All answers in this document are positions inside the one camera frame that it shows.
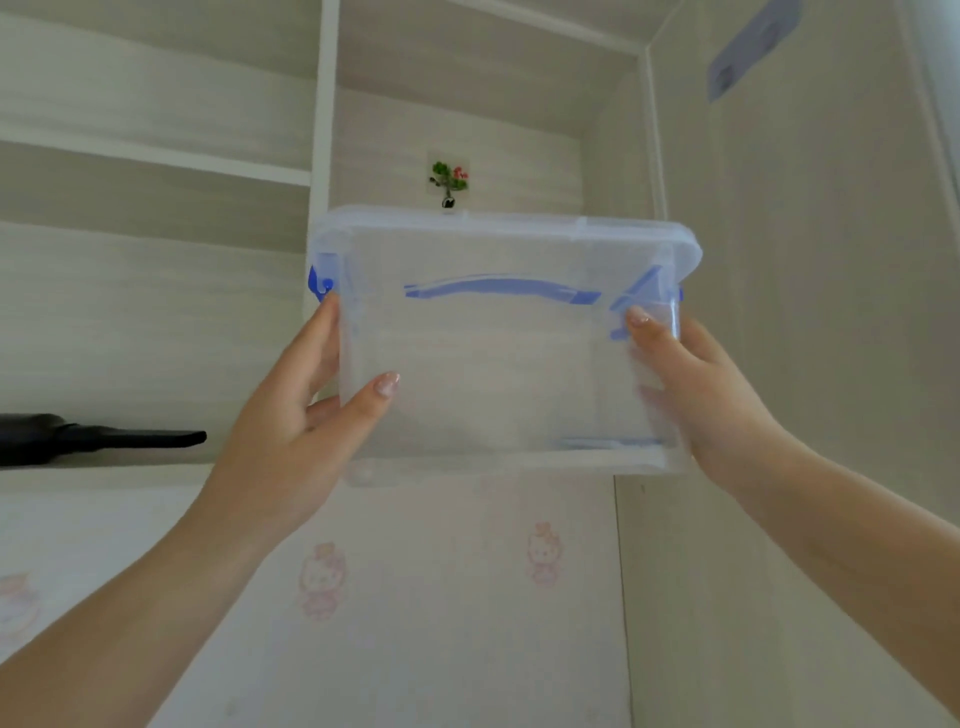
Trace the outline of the person's right hand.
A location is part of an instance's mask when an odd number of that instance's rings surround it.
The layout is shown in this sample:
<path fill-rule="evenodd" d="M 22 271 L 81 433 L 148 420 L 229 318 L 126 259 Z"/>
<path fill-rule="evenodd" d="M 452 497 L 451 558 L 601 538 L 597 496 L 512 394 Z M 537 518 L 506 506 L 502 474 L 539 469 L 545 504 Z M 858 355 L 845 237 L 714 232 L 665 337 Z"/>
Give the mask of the person's right hand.
<path fill-rule="evenodd" d="M 704 475 L 734 494 L 776 483 L 794 442 L 763 404 L 726 349 L 683 313 L 676 336 L 694 373 L 675 388 L 641 385 L 645 401 L 676 424 Z"/>

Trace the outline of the clear plastic box blue handle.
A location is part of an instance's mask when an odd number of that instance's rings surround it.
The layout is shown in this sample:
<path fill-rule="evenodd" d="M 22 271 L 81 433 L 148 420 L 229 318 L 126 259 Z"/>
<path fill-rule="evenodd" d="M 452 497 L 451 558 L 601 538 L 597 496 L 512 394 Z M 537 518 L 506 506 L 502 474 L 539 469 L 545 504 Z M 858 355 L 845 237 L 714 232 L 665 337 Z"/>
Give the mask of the clear plastic box blue handle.
<path fill-rule="evenodd" d="M 306 287 L 339 296 L 341 398 L 401 376 L 347 482 L 685 471 L 685 437 L 637 396 L 660 383 L 630 354 L 625 316 L 640 307 L 679 334 L 702 259 L 676 223 L 330 210 L 310 226 Z"/>

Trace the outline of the pink cartoon cat sticker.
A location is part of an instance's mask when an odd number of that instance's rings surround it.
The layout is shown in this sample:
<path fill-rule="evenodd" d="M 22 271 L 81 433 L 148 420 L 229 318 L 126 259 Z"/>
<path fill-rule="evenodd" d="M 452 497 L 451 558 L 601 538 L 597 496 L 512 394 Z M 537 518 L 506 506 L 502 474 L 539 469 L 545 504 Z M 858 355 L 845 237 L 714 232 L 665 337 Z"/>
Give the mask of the pink cartoon cat sticker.
<path fill-rule="evenodd" d="M 330 619 L 344 599 L 348 576 L 344 552 L 334 541 L 319 543 L 304 557 L 297 582 L 297 604 L 314 622 Z"/>
<path fill-rule="evenodd" d="M 537 523 L 527 540 L 527 576 L 538 587 L 554 586 L 561 573 L 563 553 L 563 541 L 552 524 L 549 521 Z"/>

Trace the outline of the white wooden shelf unit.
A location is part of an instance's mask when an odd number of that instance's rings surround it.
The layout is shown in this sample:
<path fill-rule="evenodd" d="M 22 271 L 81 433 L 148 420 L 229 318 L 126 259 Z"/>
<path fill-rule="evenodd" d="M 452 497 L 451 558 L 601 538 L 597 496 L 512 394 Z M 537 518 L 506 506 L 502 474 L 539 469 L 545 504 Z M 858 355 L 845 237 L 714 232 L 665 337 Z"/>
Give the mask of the white wooden shelf unit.
<path fill-rule="evenodd" d="M 0 415 L 205 431 L 301 327 L 329 208 L 646 217 L 630 55 L 448 0 L 0 0 Z"/>

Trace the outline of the green plant sticker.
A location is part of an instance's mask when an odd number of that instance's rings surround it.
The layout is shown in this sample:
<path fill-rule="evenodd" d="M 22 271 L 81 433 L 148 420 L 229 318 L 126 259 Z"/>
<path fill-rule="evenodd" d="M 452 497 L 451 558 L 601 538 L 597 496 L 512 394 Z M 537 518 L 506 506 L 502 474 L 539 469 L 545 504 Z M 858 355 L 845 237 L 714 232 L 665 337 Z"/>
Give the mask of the green plant sticker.
<path fill-rule="evenodd" d="M 439 194 L 439 207 L 444 213 L 457 209 L 458 203 L 472 190 L 471 164 L 462 155 L 429 151 L 427 185 Z"/>

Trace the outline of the person's left forearm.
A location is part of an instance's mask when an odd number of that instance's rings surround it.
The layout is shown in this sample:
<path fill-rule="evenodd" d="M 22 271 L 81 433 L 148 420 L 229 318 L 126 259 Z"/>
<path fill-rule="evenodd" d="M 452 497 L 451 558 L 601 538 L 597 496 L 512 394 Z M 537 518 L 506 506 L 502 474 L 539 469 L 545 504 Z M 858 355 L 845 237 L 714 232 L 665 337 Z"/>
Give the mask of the person's left forearm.
<path fill-rule="evenodd" d="M 146 728 L 296 523 L 199 498 L 142 557 L 0 664 L 0 728 Z"/>

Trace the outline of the person's left hand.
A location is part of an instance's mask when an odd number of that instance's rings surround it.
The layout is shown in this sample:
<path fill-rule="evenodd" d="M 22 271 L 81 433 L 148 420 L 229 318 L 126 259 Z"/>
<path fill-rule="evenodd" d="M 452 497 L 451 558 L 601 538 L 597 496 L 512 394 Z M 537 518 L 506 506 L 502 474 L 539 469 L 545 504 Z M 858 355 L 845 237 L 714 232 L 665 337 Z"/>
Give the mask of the person's left hand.
<path fill-rule="evenodd" d="M 278 544 L 312 518 L 352 459 L 323 453 L 318 394 L 340 370 L 341 299 L 328 293 L 242 409 L 190 520 L 247 544 Z"/>

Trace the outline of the grey wall label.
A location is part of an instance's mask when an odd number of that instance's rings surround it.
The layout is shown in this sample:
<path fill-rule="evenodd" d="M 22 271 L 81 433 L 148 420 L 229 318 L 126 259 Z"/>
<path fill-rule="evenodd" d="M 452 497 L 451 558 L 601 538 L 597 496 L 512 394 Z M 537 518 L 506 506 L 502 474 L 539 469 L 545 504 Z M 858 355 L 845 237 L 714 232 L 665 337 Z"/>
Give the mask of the grey wall label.
<path fill-rule="evenodd" d="M 714 103 L 799 26 L 802 0 L 768 0 L 714 57 L 706 71 L 706 100 Z"/>

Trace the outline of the person's right forearm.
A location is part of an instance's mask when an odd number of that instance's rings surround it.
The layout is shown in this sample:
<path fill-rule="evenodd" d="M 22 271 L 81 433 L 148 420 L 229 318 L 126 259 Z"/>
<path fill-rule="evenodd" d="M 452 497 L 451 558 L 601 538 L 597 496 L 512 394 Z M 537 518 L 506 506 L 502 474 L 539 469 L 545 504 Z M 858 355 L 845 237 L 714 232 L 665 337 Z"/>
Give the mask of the person's right forearm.
<path fill-rule="evenodd" d="M 783 432 L 729 460 L 726 491 L 960 722 L 960 528 Z"/>

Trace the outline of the black handheld vacuum nozzle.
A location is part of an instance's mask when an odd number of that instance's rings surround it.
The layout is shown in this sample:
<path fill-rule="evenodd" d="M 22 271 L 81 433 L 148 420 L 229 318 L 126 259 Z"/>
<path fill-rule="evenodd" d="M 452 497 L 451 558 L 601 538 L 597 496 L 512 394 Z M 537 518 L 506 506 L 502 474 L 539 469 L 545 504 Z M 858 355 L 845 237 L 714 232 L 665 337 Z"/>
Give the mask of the black handheld vacuum nozzle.
<path fill-rule="evenodd" d="M 183 450 L 207 440 L 202 430 L 130 430 L 53 414 L 0 414 L 0 470 L 43 467 L 67 455 L 102 451 Z"/>

